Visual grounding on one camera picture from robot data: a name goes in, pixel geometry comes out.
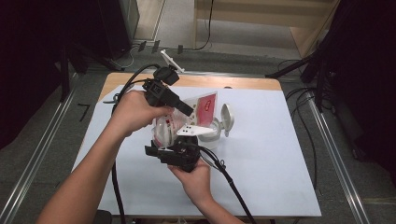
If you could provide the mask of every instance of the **black wire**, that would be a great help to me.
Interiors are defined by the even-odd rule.
[[[293,64],[291,64],[291,65],[289,65],[289,66],[283,68],[282,70],[277,71],[277,72],[275,72],[273,74],[264,75],[264,77],[269,77],[269,78],[282,77],[282,76],[286,75],[287,73],[289,73],[289,72],[291,72],[291,71],[293,71],[293,70],[295,70],[297,68],[300,68],[301,66],[309,63],[314,58],[314,55],[315,54],[312,53],[312,54],[306,56],[305,58],[302,58],[301,60],[297,61],[296,63],[293,63]]]
[[[311,132],[309,132],[308,127],[306,126],[305,121],[304,121],[303,117],[301,116],[301,112],[300,112],[300,106],[301,105],[298,104],[299,101],[300,101],[300,98],[303,97],[304,94],[305,94],[305,92],[301,93],[300,96],[297,98],[296,109],[297,109],[297,114],[298,114],[302,124],[304,125],[306,133],[308,134],[309,141],[311,142],[311,147],[312,147],[312,151],[313,151],[313,154],[314,154],[314,183],[313,183],[313,186],[314,186],[314,189],[317,189],[317,183],[318,183],[317,150],[315,148],[315,144],[314,144],[314,140],[312,139]],[[305,99],[305,103],[308,102],[311,98],[312,97],[310,97],[309,99],[306,98]]]
[[[231,189],[233,190],[233,193],[235,193],[236,197],[238,198],[239,202],[241,203],[242,207],[245,210],[245,213],[247,214],[247,218],[250,220],[252,224],[256,224],[256,221],[254,220],[253,216],[250,214],[250,211],[248,210],[247,205],[244,202],[244,199],[242,198],[241,194],[239,193],[238,189],[236,188],[235,184],[233,183],[233,179],[228,175],[227,171],[224,169],[224,166],[221,164],[219,159],[214,155],[212,151],[205,147],[199,147],[198,148],[203,151],[206,155],[210,157],[210,159],[213,160],[213,162],[216,164],[216,166],[219,168],[222,174],[224,174],[224,177],[227,179],[228,184],[230,185]]]
[[[131,78],[129,78],[129,80],[126,82],[126,84],[124,85],[124,87],[122,88],[122,90],[120,91],[120,94],[118,96],[117,101],[119,102],[121,97],[123,96],[123,94],[125,93],[125,91],[128,89],[128,87],[136,82],[140,82],[140,81],[144,81],[144,80],[137,80],[135,82],[134,79],[137,77],[137,75],[139,75],[143,70],[145,70],[148,67],[154,66],[156,68],[160,68],[160,66],[156,63],[150,63],[147,65],[142,66],[139,70],[137,70],[132,76]],[[111,114],[114,113],[114,110],[116,109],[118,102],[116,102],[113,105],[113,109]],[[119,188],[119,182],[117,180],[117,165],[116,165],[116,161],[114,161],[113,167],[111,168],[111,180],[113,182],[113,188],[114,188],[114,193],[116,194],[116,199],[117,199],[117,205],[119,206],[119,211],[120,211],[120,219],[121,219],[121,224],[126,224],[126,220],[125,220],[125,213],[124,213],[124,209],[123,209],[123,204],[122,204],[122,198],[120,195],[120,188]]]
[[[314,96],[305,98],[303,101],[301,101],[299,104],[297,104],[297,106],[294,108],[294,110],[290,113],[291,116],[291,120],[294,121],[294,115],[295,112],[298,110],[299,107],[305,105],[309,100],[311,100],[312,98],[314,98]]]
[[[203,49],[204,47],[206,47],[206,45],[207,45],[207,43],[209,43],[209,39],[210,39],[210,31],[211,31],[211,29],[210,29],[210,24],[212,23],[212,13],[213,13],[213,3],[214,3],[215,1],[214,0],[212,0],[212,4],[211,4],[211,6],[210,6],[210,13],[209,13],[209,25],[208,25],[208,27],[209,27],[209,30],[208,30],[208,34],[207,34],[207,40],[206,40],[206,43],[203,45],[203,46],[201,46],[200,48],[198,48],[198,49],[188,49],[188,50],[201,50],[201,49]]]
[[[283,61],[283,62],[280,62],[280,63],[277,65],[277,71],[278,71],[278,72],[280,71],[279,66],[280,66],[282,63],[287,63],[287,62],[298,62],[298,61],[300,61],[300,60],[299,60],[299,59],[290,59],[290,60],[285,60],[285,61]],[[303,73],[301,72],[301,70],[300,70],[300,67],[298,67],[298,71],[300,72],[301,75],[303,74]]]
[[[296,93],[299,92],[299,91],[314,91],[314,90],[316,90],[316,89],[317,89],[317,88],[313,88],[313,87],[304,87],[304,88],[298,88],[298,89],[292,90],[292,91],[290,91],[288,94],[286,94],[286,96],[285,96],[286,101],[288,101],[289,98],[290,98],[292,95],[296,94]]]
[[[120,210],[121,224],[126,224],[125,213],[120,195],[119,181],[117,180],[116,161],[114,161],[113,167],[111,168],[111,181],[113,182],[114,193],[116,194],[117,205],[119,206]]]
[[[150,78],[140,79],[140,80],[137,80],[137,81],[133,81],[133,82],[131,82],[131,85],[132,85],[132,84],[135,84],[135,83],[138,83],[138,82],[145,82],[145,81],[147,81],[147,80],[150,80]]]
[[[149,68],[149,67],[156,67],[156,68],[161,68],[158,64],[156,63],[150,63],[150,64],[146,64],[143,65],[141,68],[139,68],[139,70],[137,70],[132,76],[131,78],[129,78],[129,80],[125,83],[124,87],[122,88],[122,90],[120,91],[120,95],[118,98],[118,101],[120,101],[121,97],[123,96],[123,94],[125,93],[125,91],[128,89],[128,87],[131,85],[131,82],[137,77],[137,75],[139,75],[141,72],[143,72],[143,70]]]

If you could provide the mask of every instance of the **white tabletop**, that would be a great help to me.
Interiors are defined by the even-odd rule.
[[[96,105],[75,167],[93,145],[110,118],[118,87]],[[254,217],[319,217],[318,200],[306,169],[282,91],[171,87],[181,99],[217,91],[216,117],[225,103],[235,115],[229,137],[222,134],[218,148],[227,172]],[[125,139],[117,157],[120,194],[126,215],[137,217],[200,217],[166,164],[145,154],[151,126]],[[211,171],[214,198],[235,216],[245,212],[224,176]],[[111,176],[99,209],[119,213]]]

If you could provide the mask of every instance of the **metal frame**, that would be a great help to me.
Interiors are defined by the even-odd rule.
[[[319,113],[315,102],[312,100],[312,93],[308,92],[306,94],[306,97],[310,99],[309,105],[320,129],[320,133],[323,137],[326,148],[329,151],[330,158],[332,159],[332,165],[335,169],[335,172],[337,173],[338,179],[340,180],[341,186],[346,195],[346,199],[349,202],[349,206],[353,216],[355,217],[356,223],[369,224],[370,220],[361,202],[361,197],[359,196],[359,193],[356,190],[352,179],[349,176],[347,168],[344,165],[338,147],[335,144],[334,139],[332,138],[332,134],[329,130],[326,119],[324,118],[322,113]]]
[[[59,103],[58,108],[56,109],[51,121],[49,122],[49,126],[41,137],[40,142],[35,148],[35,152],[31,159],[29,160],[26,168],[24,169],[20,179],[17,184],[14,186],[11,194],[8,197],[8,201],[6,206],[4,207],[1,215],[0,215],[0,223],[8,224],[12,223],[15,215],[18,212],[18,209],[21,206],[21,203],[26,196],[28,189],[30,188],[35,175],[41,165],[41,162],[44,160],[47,151],[50,147],[52,139],[56,132],[58,131],[59,125],[61,124],[64,115],[70,106],[71,101],[73,100],[75,89],[78,85],[78,75],[74,74],[72,77],[72,89],[67,97],[64,99],[62,103]]]

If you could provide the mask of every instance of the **finger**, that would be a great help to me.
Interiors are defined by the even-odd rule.
[[[154,109],[153,109],[155,118],[165,116],[165,115],[170,115],[173,113],[173,111],[174,111],[174,108],[172,108],[170,106],[154,107]]]

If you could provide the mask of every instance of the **power cord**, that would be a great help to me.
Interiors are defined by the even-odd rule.
[[[283,62],[280,62],[280,63],[277,65],[277,71],[278,71],[278,72],[280,71],[280,65],[281,65],[282,63],[298,62],[298,61],[300,61],[300,60],[299,60],[299,59],[290,59],[290,60],[285,60],[285,61],[283,61]],[[302,75],[303,72],[300,70],[300,67],[298,67],[297,69],[298,69],[298,71],[300,72],[300,75]]]
[[[224,177],[227,179],[227,182],[229,183],[231,189],[233,190],[233,193],[236,195],[238,198],[239,202],[241,203],[243,209],[245,210],[245,213],[247,214],[247,218],[252,224],[256,224],[256,221],[254,220],[253,216],[250,214],[250,211],[248,210],[247,205],[245,204],[245,201],[243,200],[241,194],[239,193],[238,189],[236,188],[235,184],[233,183],[233,179],[228,175],[227,171],[225,170],[225,165],[221,164],[219,158],[216,156],[215,153],[213,153],[211,150],[205,148],[205,147],[200,147],[197,145],[194,145],[194,147],[198,147],[201,151],[203,151],[207,156],[212,159],[212,161],[215,163],[215,165],[218,167],[219,171],[224,175]]]
[[[210,35],[211,35],[211,23],[212,23],[212,14],[213,14],[213,5],[214,5],[214,0],[212,0],[211,2],[211,6],[210,6],[210,13],[209,13],[209,23],[208,23],[208,29],[206,28],[206,30],[208,31],[207,34],[207,40],[206,42],[198,49],[183,49],[183,50],[187,50],[187,51],[198,51],[198,50],[202,50],[206,47],[206,45],[209,43],[210,40]],[[164,47],[157,47],[157,49],[173,49],[173,50],[178,50],[178,49],[174,49],[174,48],[164,48]]]
[[[150,64],[147,64],[147,65],[144,65],[143,67],[141,67],[139,70],[137,70],[131,76],[131,78],[129,78],[129,80],[125,83],[124,87],[120,91],[120,93],[119,93],[119,95],[118,95],[118,97],[116,99],[116,102],[113,105],[113,109],[111,111],[111,114],[114,113],[114,111],[117,108],[118,102],[120,101],[122,96],[125,94],[125,92],[129,89],[129,87],[133,84],[133,80],[137,77],[137,75],[139,75],[141,72],[143,72],[143,70],[145,70],[145,69],[147,69],[149,67],[152,67],[152,66],[154,66],[156,68],[160,68],[160,66],[158,64],[150,63]],[[119,182],[117,180],[117,165],[116,165],[116,161],[114,161],[113,167],[111,168],[111,180],[113,182],[114,193],[116,194],[117,205],[118,205],[119,211],[120,211],[121,224],[126,224],[125,213],[124,213],[123,204],[122,204],[122,198],[121,198],[121,195],[120,195]]]
[[[306,130],[306,133],[308,134],[309,141],[310,141],[310,143],[311,143],[312,152],[313,152],[313,156],[314,156],[314,183],[312,184],[313,187],[314,187],[314,189],[317,189],[317,186],[318,186],[318,158],[317,158],[317,151],[316,151],[316,148],[315,148],[314,141],[313,141],[313,139],[312,139],[311,132],[309,132],[309,130],[308,130],[307,126],[306,126],[306,123],[305,123],[305,121],[304,121],[304,119],[303,119],[303,117],[302,117],[302,115],[301,115],[300,107],[303,106],[303,105],[305,105],[307,102],[309,102],[309,101],[310,101],[311,99],[313,99],[315,96],[307,97],[307,98],[303,99],[302,101],[300,101],[300,99],[301,99],[301,98],[303,97],[303,95],[306,94],[307,92],[309,92],[309,91],[315,91],[316,89],[317,89],[317,88],[299,88],[299,89],[295,89],[295,90],[290,91],[290,92],[286,95],[286,97],[285,97],[285,98],[286,98],[286,101],[288,101],[289,98],[290,98],[292,95],[294,95],[294,94],[296,94],[296,93],[302,91],[302,93],[300,93],[300,95],[297,97],[297,100],[296,100],[296,107],[294,108],[294,110],[291,111],[290,116],[291,116],[291,119],[293,120],[294,115],[295,115],[295,112],[297,111],[297,114],[298,114],[298,116],[299,116],[299,118],[300,118],[300,121],[301,121],[302,124],[304,125],[304,128],[305,128],[305,130]],[[293,224],[297,224],[299,221],[300,221],[300,219],[295,219],[295,220],[293,221]]]
[[[132,47],[132,48],[129,50],[129,56],[131,57],[132,61],[131,61],[128,65],[121,65],[121,64],[119,64],[119,63],[117,63],[117,62],[115,62],[115,61],[113,61],[113,60],[111,60],[111,62],[114,63],[116,66],[118,66],[118,67],[120,67],[120,68],[128,68],[128,67],[131,67],[132,64],[134,64],[134,55],[132,55],[132,50],[134,50],[134,49],[136,49],[136,48],[137,48],[137,46],[134,46],[134,47]]]

